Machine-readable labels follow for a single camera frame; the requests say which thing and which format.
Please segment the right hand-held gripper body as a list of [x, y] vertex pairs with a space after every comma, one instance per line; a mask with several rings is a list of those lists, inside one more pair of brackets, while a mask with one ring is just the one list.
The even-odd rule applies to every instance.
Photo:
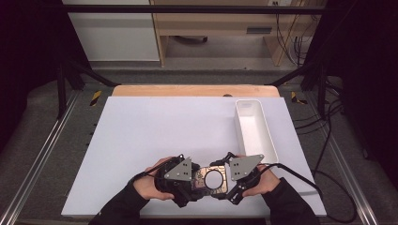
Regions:
[[243, 192], [258, 185], [260, 172], [257, 165], [264, 158], [263, 155], [248, 157], [232, 157], [227, 163], [230, 167], [231, 180], [236, 185], [226, 194], [226, 199], [238, 205], [243, 199]]

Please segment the person's right hand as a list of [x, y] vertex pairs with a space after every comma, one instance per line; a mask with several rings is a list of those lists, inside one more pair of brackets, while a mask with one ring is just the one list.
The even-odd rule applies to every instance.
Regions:
[[249, 197], [266, 194], [276, 188], [280, 182], [281, 180], [272, 171], [266, 170], [261, 174], [259, 183], [255, 187], [245, 190], [242, 196]]

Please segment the black curtain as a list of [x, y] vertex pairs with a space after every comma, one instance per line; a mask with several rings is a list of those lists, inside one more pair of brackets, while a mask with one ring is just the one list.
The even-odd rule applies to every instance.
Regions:
[[307, 54], [326, 40], [326, 71], [343, 81], [343, 102], [365, 149], [398, 188], [398, 0], [329, 0]]
[[60, 60], [89, 67], [63, 0], [0, 0], [0, 153], [19, 125], [34, 88], [56, 79]]

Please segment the person's left hand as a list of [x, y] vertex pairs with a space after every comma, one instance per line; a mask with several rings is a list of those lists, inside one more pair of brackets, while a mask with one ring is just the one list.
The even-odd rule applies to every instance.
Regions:
[[135, 180], [132, 185], [138, 192], [138, 194], [145, 200], [157, 199], [161, 201], [172, 200], [174, 195], [167, 192], [160, 192], [155, 187], [154, 175], [157, 173], [155, 167], [167, 161], [170, 157], [164, 157], [159, 159], [153, 166], [145, 169], [149, 175], [143, 176], [140, 179]]

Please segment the grey desk label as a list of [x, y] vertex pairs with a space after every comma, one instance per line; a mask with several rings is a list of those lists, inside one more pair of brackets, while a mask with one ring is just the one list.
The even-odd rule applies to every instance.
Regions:
[[272, 27], [247, 27], [246, 34], [248, 35], [268, 35], [271, 34]]

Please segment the black horizontal bar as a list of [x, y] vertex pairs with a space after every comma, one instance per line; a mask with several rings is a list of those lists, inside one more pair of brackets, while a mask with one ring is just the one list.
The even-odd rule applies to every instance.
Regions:
[[323, 14], [324, 7], [63, 5], [66, 12], [82, 13], [202, 13], [202, 14]]

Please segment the white table cover sheet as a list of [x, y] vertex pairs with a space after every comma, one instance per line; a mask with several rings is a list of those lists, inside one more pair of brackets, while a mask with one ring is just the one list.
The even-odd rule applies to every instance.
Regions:
[[[228, 152], [240, 151], [235, 127], [236, 102], [243, 97], [108, 97], [83, 163], [61, 215], [90, 218], [128, 181], [160, 158], [183, 154], [208, 166]], [[282, 97], [259, 97], [279, 161], [313, 180]], [[280, 168], [284, 177], [317, 216], [326, 209], [317, 191]], [[261, 196], [239, 205], [205, 196], [179, 208], [151, 200], [142, 218], [262, 218], [269, 210]]]

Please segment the yellow black striped tape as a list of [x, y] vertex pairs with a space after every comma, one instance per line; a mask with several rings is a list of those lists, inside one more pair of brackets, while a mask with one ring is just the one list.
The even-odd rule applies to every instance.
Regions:
[[90, 106], [95, 106], [100, 98], [101, 91], [96, 91], [90, 101]]
[[306, 105], [308, 101], [305, 99], [298, 99], [296, 92], [291, 92], [291, 101], [292, 103]]

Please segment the white plastic bin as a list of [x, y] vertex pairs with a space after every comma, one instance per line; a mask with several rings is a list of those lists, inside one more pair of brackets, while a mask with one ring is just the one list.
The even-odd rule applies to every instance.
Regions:
[[240, 99], [236, 101], [235, 125], [242, 155], [263, 155], [262, 163], [267, 164], [279, 162], [259, 100]]

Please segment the white cabinet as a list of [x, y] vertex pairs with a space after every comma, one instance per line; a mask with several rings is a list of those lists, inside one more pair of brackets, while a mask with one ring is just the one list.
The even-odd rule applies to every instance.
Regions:
[[90, 62], [159, 61], [150, 13], [70, 13]]

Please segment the wooden desk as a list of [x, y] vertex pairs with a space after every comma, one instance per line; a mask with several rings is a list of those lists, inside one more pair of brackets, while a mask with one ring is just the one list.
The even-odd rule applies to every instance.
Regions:
[[[152, 6], [240, 6], [240, 7], [309, 7], [315, 0], [149, 0]], [[260, 36], [266, 42], [273, 64], [278, 66], [287, 55], [290, 39], [311, 37], [317, 27], [311, 15], [262, 14], [181, 14], [153, 15], [158, 37]], [[268, 35], [248, 35], [247, 27], [272, 27]]]

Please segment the aluminium rail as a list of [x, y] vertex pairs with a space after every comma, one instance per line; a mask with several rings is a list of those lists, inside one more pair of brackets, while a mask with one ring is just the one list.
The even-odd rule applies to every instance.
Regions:
[[0, 225], [14, 225], [19, 214], [21, 213], [33, 187], [35, 186], [40, 174], [51, 155], [64, 127], [68, 122], [69, 117], [76, 105], [76, 101], [80, 95], [80, 91], [72, 91], [70, 97], [67, 101], [67, 108], [63, 115], [58, 118], [46, 138], [45, 143], [42, 145], [40, 151], [38, 152], [35, 161], [33, 162], [29, 172], [24, 178], [22, 184], [20, 185], [17, 193], [12, 199], [8, 208], [5, 210], [4, 214], [0, 217]]
[[317, 111], [317, 97], [312, 92], [305, 92], [304, 96], [309, 101], [309, 106], [315, 112], [315, 116], [320, 120], [325, 120], [326, 124], [321, 128], [322, 134], [325, 138], [323, 150], [329, 148], [330, 154], [333, 158], [334, 164], [343, 180], [344, 186], [347, 192], [353, 199], [353, 202], [357, 206], [357, 213], [363, 225], [379, 225], [375, 213], [368, 203], [357, 178], [353, 174], [350, 166], [344, 158], [344, 155], [335, 140], [331, 132], [330, 116], [326, 115], [325, 119], [322, 119], [319, 112]]

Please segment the dark rectangular circuit board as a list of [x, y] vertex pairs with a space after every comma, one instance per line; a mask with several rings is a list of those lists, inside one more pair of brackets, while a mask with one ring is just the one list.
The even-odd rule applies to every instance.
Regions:
[[224, 166], [208, 166], [200, 168], [194, 174], [192, 189], [203, 195], [226, 194], [228, 184]]

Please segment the black metal frame stand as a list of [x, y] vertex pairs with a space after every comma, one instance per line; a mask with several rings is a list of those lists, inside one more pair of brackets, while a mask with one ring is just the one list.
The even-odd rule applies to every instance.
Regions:
[[90, 78], [109, 87], [116, 87], [117, 83], [112, 82], [98, 73], [94, 72], [91, 68], [85, 67], [75, 61], [65, 61], [61, 63], [56, 71], [57, 92], [58, 92], [58, 115], [60, 119], [67, 110], [67, 95], [66, 95], [66, 82], [69, 82], [73, 90], [82, 90], [85, 82], [81, 75], [87, 75]]
[[271, 86], [278, 87], [297, 76], [303, 76], [300, 87], [304, 92], [312, 91], [315, 86], [317, 86], [317, 111], [319, 112], [322, 119], [326, 118], [326, 68], [321, 62], [309, 62], [304, 66], [299, 67], [287, 75], [281, 77], [275, 82], [271, 82]]

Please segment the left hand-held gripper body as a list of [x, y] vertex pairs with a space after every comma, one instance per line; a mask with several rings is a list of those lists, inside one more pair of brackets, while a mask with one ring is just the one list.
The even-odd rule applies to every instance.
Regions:
[[192, 180], [200, 166], [184, 158], [183, 155], [172, 157], [163, 162], [155, 175], [155, 187], [160, 192], [174, 195], [173, 201], [178, 207], [185, 207], [190, 201]]

